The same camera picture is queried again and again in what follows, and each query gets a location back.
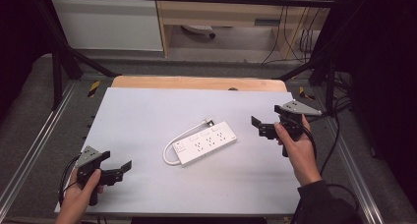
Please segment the hand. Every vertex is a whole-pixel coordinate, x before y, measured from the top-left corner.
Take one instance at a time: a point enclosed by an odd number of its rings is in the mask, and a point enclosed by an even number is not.
[[[77,171],[75,168],[71,173],[70,185],[77,182]],[[97,186],[101,176],[101,170],[96,169],[86,185],[82,187],[80,184],[75,184],[67,189],[65,193],[64,202],[61,206],[61,211],[56,218],[55,223],[79,223],[83,218],[87,207],[89,206],[89,198],[94,188]],[[103,193],[103,187],[98,187],[98,192]]]
[[[302,187],[322,179],[314,157],[313,145],[309,138],[303,134],[294,141],[279,123],[275,123],[275,130],[279,137],[279,144],[284,144],[289,161],[294,168],[294,174]],[[303,115],[303,125],[310,131],[310,125]]]

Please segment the person's right hand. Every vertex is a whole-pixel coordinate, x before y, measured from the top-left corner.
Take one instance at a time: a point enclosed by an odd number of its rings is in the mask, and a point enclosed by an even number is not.
[[[322,179],[317,168],[313,145],[309,138],[303,134],[300,139],[294,141],[288,132],[275,123],[275,130],[279,137],[279,144],[284,144],[289,160],[294,168],[294,174],[302,187]],[[310,125],[303,115],[303,125],[310,131]]]

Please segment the power outlet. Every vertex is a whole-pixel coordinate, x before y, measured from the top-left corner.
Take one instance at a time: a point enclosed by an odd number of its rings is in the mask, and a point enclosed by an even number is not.
[[[185,165],[234,143],[236,140],[236,135],[229,125],[226,122],[221,122],[187,138],[178,140],[172,145],[181,164]]]

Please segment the black sleeve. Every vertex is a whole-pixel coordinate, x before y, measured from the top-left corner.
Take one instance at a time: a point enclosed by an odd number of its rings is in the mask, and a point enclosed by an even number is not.
[[[362,224],[361,217],[345,200],[334,198],[325,181],[318,181],[298,189],[301,207],[297,223]]]

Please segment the metal frame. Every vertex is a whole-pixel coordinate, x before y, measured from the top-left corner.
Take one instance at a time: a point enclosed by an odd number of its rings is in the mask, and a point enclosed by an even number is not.
[[[322,108],[324,108],[326,105],[326,101],[322,91],[318,90],[315,87],[313,87],[313,91],[319,103],[322,105]],[[335,137],[337,131],[335,119],[327,117],[327,121],[330,128],[330,132]],[[383,224],[384,219],[380,214],[380,210],[374,202],[374,198],[372,197],[372,194],[369,191],[368,186],[366,185],[361,172],[359,171],[356,161],[353,159],[351,155],[349,146],[347,146],[343,134],[339,135],[339,139],[337,141],[337,151],[340,155],[344,167],[346,168],[347,175],[349,176],[350,182],[352,183],[352,187],[355,190],[356,195],[358,196],[359,202],[362,205],[362,209],[365,213],[366,218],[368,219],[368,222],[372,224]]]
[[[95,63],[85,55],[73,49],[67,42],[64,33],[52,19],[50,12],[46,8],[45,0],[31,0],[40,16],[43,24],[49,30],[48,40],[53,50],[53,68],[54,68],[54,105],[55,109],[62,100],[62,80],[60,68],[63,66],[70,79],[79,79],[83,72],[76,60],[84,62],[90,67],[98,70],[107,77],[117,77],[121,74],[108,71],[104,67]],[[266,6],[291,6],[291,7],[316,7],[316,8],[345,8],[351,6],[348,2],[333,0],[153,0],[153,1],[177,1],[177,2],[206,2],[206,3],[224,3],[224,4],[247,4],[247,5],[266,5]]]
[[[3,194],[0,196],[0,223],[2,223],[3,219],[6,217],[7,212],[12,206],[13,201],[18,195],[19,190],[23,186],[31,171],[31,168],[36,162],[37,157],[42,152],[42,149],[49,139],[49,136],[52,134],[53,129],[55,128],[58,120],[67,107],[67,104],[71,99],[77,83],[78,82],[76,81],[70,81],[68,83],[63,94],[62,102],[57,106],[56,110],[50,113],[48,119],[46,120],[45,124],[31,145],[30,150],[28,151],[18,170],[15,172],[13,178],[7,185],[6,189],[3,191]]]
[[[111,71],[106,70],[104,67],[98,65],[88,57],[84,56],[77,50],[73,49],[67,42],[65,35],[62,33],[59,26],[55,23],[55,21],[52,19],[51,14],[49,10],[46,8],[44,4],[44,0],[31,0],[36,8],[37,11],[40,13],[40,16],[42,17],[42,21],[47,26],[49,30],[49,41],[50,46],[54,48],[52,51],[53,56],[53,68],[54,68],[54,106],[53,108],[58,110],[51,115],[52,118],[59,117],[59,114],[62,110],[62,107],[65,107],[66,100],[68,99],[67,96],[64,100],[64,102],[61,102],[62,100],[62,80],[61,80],[61,66],[65,67],[65,70],[67,74],[69,75],[70,79],[80,79],[83,75],[83,72],[81,71],[80,67],[78,66],[78,63],[76,61],[82,61],[86,63],[87,65],[91,66],[92,68],[98,70],[102,74],[106,75],[107,77],[116,77],[120,74],[113,73]],[[344,8],[350,8],[352,6],[351,3],[348,2],[341,2],[341,1],[333,1],[333,0],[152,0],[152,1],[177,1],[177,2],[206,2],[206,3],[224,3],[224,4],[248,4],[248,5],[267,5],[267,6],[290,6],[290,7],[315,7],[315,8],[335,8],[335,9],[344,9]],[[279,78],[276,78],[277,80],[287,81],[294,77],[295,75],[300,74],[301,72],[314,68],[315,66],[322,64],[323,62],[328,60],[327,54],[321,54],[317,56],[313,56],[313,58],[310,60],[309,63],[301,66],[300,68],[284,75]],[[331,66],[326,71],[329,72],[329,76],[332,76],[331,73],[334,72],[334,66]],[[331,103],[331,100],[328,100],[328,96],[332,95],[332,82],[328,82],[328,92],[327,92],[327,100],[325,105],[328,105]],[[333,129],[333,123],[331,119],[329,119],[328,123],[330,124],[330,127]],[[49,121],[47,124],[51,124],[47,129],[49,130],[50,127],[53,128],[53,122]],[[31,156],[30,161],[24,161],[24,164],[28,164],[31,166],[32,160],[37,157],[37,154],[40,150],[37,151],[30,151],[29,155]],[[378,208],[376,207],[373,198],[367,188],[367,186],[364,183],[364,180],[362,178],[362,175],[357,169],[356,163],[350,156],[350,152],[347,148],[347,146],[344,144],[343,138],[340,139],[339,143],[339,151],[341,153],[342,160],[346,166],[346,169],[348,170],[349,178],[352,181],[352,184],[355,188],[355,191],[357,194],[359,194],[359,199],[362,203],[363,209],[365,211],[365,214],[369,220],[370,223],[383,223],[383,219],[381,217],[381,214],[378,211]],[[12,190],[8,192],[8,196],[2,196],[0,198],[0,204],[4,204],[0,210],[0,222],[2,218],[5,215],[5,211],[7,212],[8,208],[11,205],[11,201],[13,201],[14,197],[16,196],[17,191],[19,190],[21,183],[25,179],[25,177],[28,175],[27,173],[23,173],[24,175],[20,177],[16,177],[13,179],[11,184],[9,184],[9,187],[7,188],[7,191],[12,189],[12,184],[16,184],[15,187],[13,187]]]

